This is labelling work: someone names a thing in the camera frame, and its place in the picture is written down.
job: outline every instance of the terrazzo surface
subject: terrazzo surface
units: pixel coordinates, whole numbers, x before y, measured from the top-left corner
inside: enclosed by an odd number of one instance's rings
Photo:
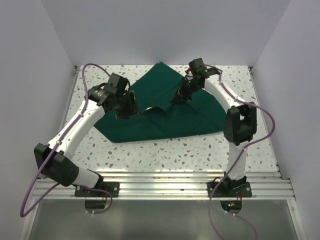
[[[134,84],[152,65],[102,65],[110,74],[128,78]],[[187,65],[170,65],[178,73],[185,74]],[[223,70],[222,79],[246,101],[256,104],[250,72],[247,66],[217,66]],[[100,69],[89,66],[85,71],[88,88],[106,82]],[[76,113],[84,99],[81,74],[78,75],[66,122]],[[260,111],[257,111],[257,133],[254,139],[265,136],[266,129]],[[208,172],[224,171],[227,167],[229,143],[223,133],[171,138],[152,141],[112,143],[94,127],[78,146],[73,162],[94,171],[127,172]],[[246,159],[247,172],[277,172],[269,140],[250,146]]]

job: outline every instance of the green towel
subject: green towel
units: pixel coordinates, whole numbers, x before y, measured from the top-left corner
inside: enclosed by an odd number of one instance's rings
[[[160,62],[131,86],[135,91],[140,116],[116,120],[107,112],[94,126],[114,143],[188,137],[220,132],[226,113],[219,102],[205,90],[192,101],[170,103],[182,76]]]

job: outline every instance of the white enclosure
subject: white enclosure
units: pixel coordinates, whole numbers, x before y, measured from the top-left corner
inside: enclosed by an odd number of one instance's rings
[[[308,239],[320,239],[319,26],[316,0],[2,0],[1,239],[19,239],[20,205],[37,170],[33,149],[59,130],[74,66],[199,57],[253,67],[259,103],[276,120],[271,141],[282,177],[291,179]]]
[[[73,64],[253,66],[289,0],[42,0]]]

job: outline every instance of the white robotic arm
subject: white robotic arm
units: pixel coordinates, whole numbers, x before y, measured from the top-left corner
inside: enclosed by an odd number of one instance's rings
[[[135,93],[125,90],[128,83],[126,78],[113,73],[103,88],[100,85],[92,87],[88,91],[88,100],[82,102],[65,127],[46,145],[39,143],[35,147],[34,155],[38,168],[55,148],[41,172],[43,175],[65,187],[74,185],[90,189],[104,188],[103,178],[97,172],[78,167],[71,159],[90,128],[107,111],[115,110],[117,119],[128,119],[129,116],[139,114]]]
[[[238,195],[249,185],[245,169],[247,149],[244,146],[253,139],[253,135],[257,132],[257,109],[251,104],[244,104],[245,101],[237,96],[230,87],[222,86],[218,78],[221,72],[216,67],[207,68],[201,58],[191,61],[189,67],[186,71],[187,75],[181,79],[171,102],[191,101],[194,92],[205,89],[221,104],[226,112],[223,134],[229,142],[228,164],[222,184],[224,189],[221,191],[226,197]]]
[[[245,102],[242,98],[240,98],[230,87],[225,85],[225,87],[232,93],[233,96],[236,96],[239,100]],[[219,83],[219,79],[217,75],[212,75],[204,82],[204,89],[213,95],[215,99],[220,103],[224,111],[227,113],[228,110],[234,106],[241,106],[240,103],[231,99],[231,97],[226,93],[226,91],[222,88]],[[248,141],[241,142],[239,145],[235,145],[233,142],[229,142],[229,158],[228,164],[226,167],[226,172],[228,172],[231,166],[234,164],[237,156],[239,155],[242,148],[248,143]],[[233,167],[231,172],[229,173],[229,178],[231,180],[239,180],[246,176],[246,157],[247,157],[247,149],[244,150],[244,153],[241,155],[239,161]]]

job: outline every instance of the purple wire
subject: purple wire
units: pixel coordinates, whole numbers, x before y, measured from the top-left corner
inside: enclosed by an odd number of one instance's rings
[[[218,187],[220,186],[220,184],[226,179],[226,177],[230,174],[230,172],[232,171],[232,169],[236,166],[236,164],[238,163],[240,157],[242,156],[242,154],[244,153],[245,149],[248,148],[249,146],[253,145],[253,144],[256,144],[256,143],[259,143],[267,138],[269,138],[275,131],[276,129],[276,122],[275,122],[275,119],[274,117],[272,116],[272,114],[264,109],[263,107],[261,106],[258,106],[254,103],[250,103],[250,102],[245,102],[245,101],[241,101],[241,100],[238,100],[235,96],[232,95],[232,93],[226,88],[226,86],[224,85],[224,83],[222,82],[222,73],[223,73],[223,70],[219,69],[219,68],[216,68],[218,71],[220,71],[220,74],[219,74],[219,83],[221,84],[221,87],[225,90],[225,92],[236,102],[238,103],[241,103],[241,104],[245,104],[245,105],[248,105],[248,106],[251,106],[251,107],[255,107],[257,109],[260,109],[262,110],[263,112],[265,112],[271,119],[272,121],[272,129],[271,131],[264,137],[262,138],[259,138],[258,140],[255,140],[253,142],[249,142],[248,144],[246,144],[242,150],[240,151],[239,155],[236,157],[233,165],[231,166],[231,168],[229,169],[229,171],[223,176],[223,178],[221,179],[221,181],[213,188],[212,192],[211,192],[211,195],[210,195],[210,198],[209,198],[209,203],[208,203],[208,215],[209,215],[209,220],[210,220],[210,223],[214,229],[214,231],[216,232],[216,234],[218,234],[218,236],[224,240],[225,238],[222,236],[222,234],[218,231],[217,227],[215,226],[214,222],[213,222],[213,219],[212,219],[212,214],[211,214],[211,206],[212,206],[212,198],[216,192],[216,190],[218,189]],[[247,222],[253,229],[254,231],[254,234],[255,234],[255,240],[258,240],[258,232],[257,232],[257,229],[255,228],[255,226],[250,223],[245,217],[243,216],[239,216],[238,214],[235,215],[237,218],[239,219],[242,219],[243,221]]]
[[[87,88],[87,84],[86,84],[86,80],[85,80],[85,69],[88,66],[95,66],[99,69],[101,69],[102,71],[104,71],[109,77],[110,74],[107,72],[107,70],[105,70],[104,68],[102,68],[101,66],[94,64],[94,63],[87,63],[86,65],[83,66],[82,68],[82,82],[83,82],[83,86],[84,86],[84,92],[85,92],[85,96],[84,96],[84,106],[83,109],[81,110],[81,114],[83,114],[88,106],[88,102],[89,102],[89,93],[88,93],[88,88]],[[70,129],[76,124],[76,122],[81,118],[80,115],[78,115],[73,122],[65,129],[65,131],[61,134],[60,138],[59,138],[59,142],[61,143],[62,140],[64,139],[64,137],[67,135],[67,133],[70,131]],[[25,207],[28,201],[28,198],[30,196],[30,193],[37,181],[37,178],[39,177],[39,175],[41,174],[41,172],[43,171],[43,169],[45,168],[46,164],[49,162],[49,160],[51,159],[52,155],[54,154],[54,152],[57,150],[59,144],[55,144],[54,147],[52,148],[52,150],[50,151],[49,155],[45,158],[44,162],[41,164],[41,166],[39,167],[37,173],[35,174],[34,178],[32,179],[21,204],[21,208],[20,208],[20,217],[24,218],[25,216],[27,216],[34,208],[35,206],[37,206],[41,200],[52,190],[54,189],[56,186],[59,185],[59,183],[56,183],[55,185],[53,185],[52,187],[50,187],[39,199],[37,199],[35,201],[35,203],[25,212]]]
[[[103,190],[103,189],[94,189],[94,188],[89,188],[89,187],[84,187],[84,188],[85,188],[86,190],[92,191],[92,192],[105,193],[105,194],[107,194],[107,195],[110,197],[110,205],[109,205],[107,208],[103,209],[102,211],[95,211],[95,212],[92,211],[91,213],[93,213],[93,214],[103,214],[103,213],[105,213],[106,211],[109,210],[109,208],[110,208],[111,205],[112,205],[112,201],[113,201],[112,195],[111,195],[110,192],[108,192],[108,191],[106,191],[106,190]]]

